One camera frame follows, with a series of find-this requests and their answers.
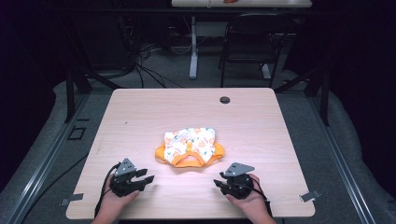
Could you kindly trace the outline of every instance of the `white desk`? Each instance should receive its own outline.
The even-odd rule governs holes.
[[[238,0],[223,3],[223,0],[172,0],[173,7],[311,7],[310,0]],[[196,48],[196,21],[191,19],[191,65],[190,79],[197,78],[198,50]]]
[[[219,101],[231,99],[228,104]],[[169,130],[213,127],[225,155],[204,168],[175,168],[155,160]],[[116,90],[104,114],[66,215],[93,218],[108,170],[124,158],[155,175],[121,219],[240,218],[244,214],[221,194],[213,179],[234,161],[254,166],[271,200],[274,217],[310,217],[312,202],[293,144],[271,89]]]

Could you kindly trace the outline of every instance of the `baby clothing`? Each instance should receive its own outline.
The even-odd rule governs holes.
[[[215,142],[213,128],[186,128],[166,132],[164,143],[155,151],[155,158],[176,167],[201,167],[219,161],[223,147]]]

